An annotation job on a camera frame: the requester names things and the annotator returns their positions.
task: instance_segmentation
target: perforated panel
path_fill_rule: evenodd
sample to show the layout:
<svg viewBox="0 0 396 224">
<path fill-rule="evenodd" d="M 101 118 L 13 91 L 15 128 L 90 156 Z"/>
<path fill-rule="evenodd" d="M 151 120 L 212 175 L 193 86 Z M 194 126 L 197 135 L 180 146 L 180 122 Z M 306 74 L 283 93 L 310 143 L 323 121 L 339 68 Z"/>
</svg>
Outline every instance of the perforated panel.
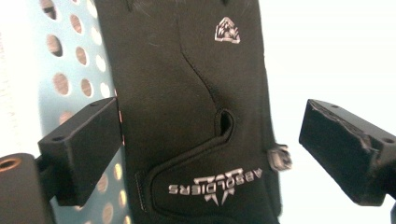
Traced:
<svg viewBox="0 0 396 224">
<path fill-rule="evenodd" d="M 32 137 L 12 140 L 15 145 L 29 138 L 23 141 L 28 147 L 4 153 L 24 151 L 37 157 L 35 143 L 42 136 L 83 106 L 115 95 L 97 12 L 92 0 L 2 1 L 0 8 L 4 12 L 0 46 L 7 46 L 1 50 L 5 55 L 2 65 L 8 69 L 6 73 L 2 67 L 2 89 L 9 90 L 9 101 L 15 101 L 9 107 L 21 106 L 9 109 L 18 115 L 18 122 L 12 123 L 7 116 L 5 120 L 10 120 L 11 128 L 22 123 L 15 130 L 29 127 L 33 133 Z M 22 122 L 29 113 L 30 126 Z M 113 158 L 83 207 L 61 207 L 56 199 L 51 200 L 58 224 L 133 223 L 124 187 L 122 151 Z"/>
</svg>

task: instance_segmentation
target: black plastic part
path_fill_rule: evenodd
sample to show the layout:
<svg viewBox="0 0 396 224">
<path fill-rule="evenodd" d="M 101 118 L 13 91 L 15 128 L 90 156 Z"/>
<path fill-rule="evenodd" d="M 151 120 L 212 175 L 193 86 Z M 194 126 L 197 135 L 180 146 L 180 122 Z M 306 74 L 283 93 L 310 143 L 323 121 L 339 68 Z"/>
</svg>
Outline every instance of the black plastic part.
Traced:
<svg viewBox="0 0 396 224">
<path fill-rule="evenodd" d="M 54 223 L 41 188 L 35 158 L 14 154 L 0 159 L 0 223 Z"/>
<path fill-rule="evenodd" d="M 359 205 L 396 196 L 396 137 L 345 109 L 308 100 L 300 143 Z"/>
<path fill-rule="evenodd" d="M 46 186 L 56 191 L 59 205 L 84 205 L 121 143 L 115 97 L 85 106 L 39 141 L 42 168 L 58 178 Z"/>
</svg>

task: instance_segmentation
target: white surface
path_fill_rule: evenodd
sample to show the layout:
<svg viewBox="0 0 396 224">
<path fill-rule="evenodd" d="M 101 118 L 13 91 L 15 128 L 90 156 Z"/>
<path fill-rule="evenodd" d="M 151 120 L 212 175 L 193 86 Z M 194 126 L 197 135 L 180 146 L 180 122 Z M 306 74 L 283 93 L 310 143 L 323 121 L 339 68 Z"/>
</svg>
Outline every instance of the white surface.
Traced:
<svg viewBox="0 0 396 224">
<path fill-rule="evenodd" d="M 260 0 L 281 175 L 282 224 L 390 223 L 394 200 L 360 207 L 298 143 L 306 100 L 340 105 L 396 134 L 396 1 Z"/>
</svg>

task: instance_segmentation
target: embroidered logo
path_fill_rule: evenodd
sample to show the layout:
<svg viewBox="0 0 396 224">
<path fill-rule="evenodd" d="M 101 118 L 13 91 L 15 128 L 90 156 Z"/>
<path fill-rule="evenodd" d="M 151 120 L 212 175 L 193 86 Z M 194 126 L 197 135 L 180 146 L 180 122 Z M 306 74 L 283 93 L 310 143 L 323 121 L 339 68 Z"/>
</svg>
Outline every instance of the embroidered logo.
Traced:
<svg viewBox="0 0 396 224">
<path fill-rule="evenodd" d="M 215 40 L 219 42 L 228 41 L 233 44 L 239 44 L 239 42 L 241 42 L 238 28 L 230 18 L 224 17 L 220 24 L 216 26 Z"/>
<path fill-rule="evenodd" d="M 262 169 L 244 173 L 242 168 L 232 170 L 221 175 L 194 178 L 194 185 L 169 185 L 170 194 L 204 195 L 204 199 L 219 206 L 217 193 L 223 192 L 221 205 L 224 205 L 228 195 L 235 194 L 235 187 L 262 178 Z"/>
</svg>

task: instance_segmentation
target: black glove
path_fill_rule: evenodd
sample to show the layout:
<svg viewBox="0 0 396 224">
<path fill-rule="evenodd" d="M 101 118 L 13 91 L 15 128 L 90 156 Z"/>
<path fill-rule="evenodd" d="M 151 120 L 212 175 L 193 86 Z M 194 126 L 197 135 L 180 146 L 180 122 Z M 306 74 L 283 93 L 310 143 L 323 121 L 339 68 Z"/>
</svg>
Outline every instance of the black glove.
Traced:
<svg viewBox="0 0 396 224">
<path fill-rule="evenodd" d="M 258 1 L 97 0 L 134 222 L 278 223 Z"/>
</svg>

